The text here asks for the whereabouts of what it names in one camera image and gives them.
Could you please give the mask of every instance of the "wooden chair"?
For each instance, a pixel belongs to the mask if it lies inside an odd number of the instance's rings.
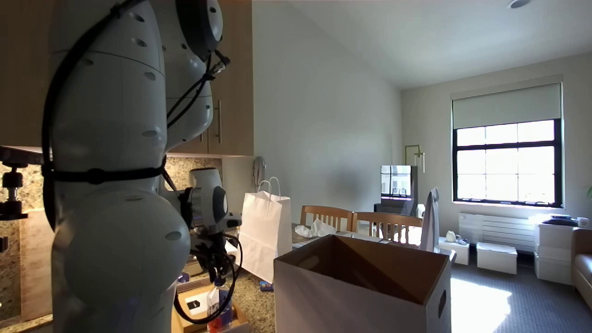
[[[380,230],[383,239],[399,243],[401,243],[401,235],[405,229],[405,243],[407,244],[409,244],[409,227],[422,227],[422,220],[418,217],[391,213],[356,212],[353,214],[353,227],[356,232],[358,232],[358,221],[370,222],[368,236],[373,236],[372,231],[376,223],[376,237],[379,237]]]
[[[337,231],[342,231],[341,221],[342,219],[346,219],[346,231],[353,232],[353,212],[349,210],[325,206],[302,206],[300,224],[303,226],[306,225],[306,214],[312,214],[313,221],[319,219],[323,223],[333,226]]]

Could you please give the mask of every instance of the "window shade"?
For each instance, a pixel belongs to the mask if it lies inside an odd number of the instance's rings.
[[[455,129],[561,118],[561,85],[498,92],[452,101]]]

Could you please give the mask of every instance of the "wooden cabinet door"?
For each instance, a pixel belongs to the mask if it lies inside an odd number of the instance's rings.
[[[193,140],[187,141],[180,146],[170,150],[171,153],[185,154],[207,154],[208,153],[208,130],[201,133]]]
[[[53,0],[2,1],[0,145],[41,146]]]
[[[224,30],[218,49],[231,62],[211,84],[214,119],[208,129],[208,151],[253,155],[252,3],[223,0],[220,7]]]

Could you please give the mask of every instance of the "carpet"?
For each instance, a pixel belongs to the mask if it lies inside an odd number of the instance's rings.
[[[590,333],[592,311],[572,286],[536,278],[532,264],[518,274],[454,265],[453,333]]]

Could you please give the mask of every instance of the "couch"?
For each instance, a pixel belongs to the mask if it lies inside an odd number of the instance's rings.
[[[592,309],[592,229],[576,228],[571,248],[571,280]]]

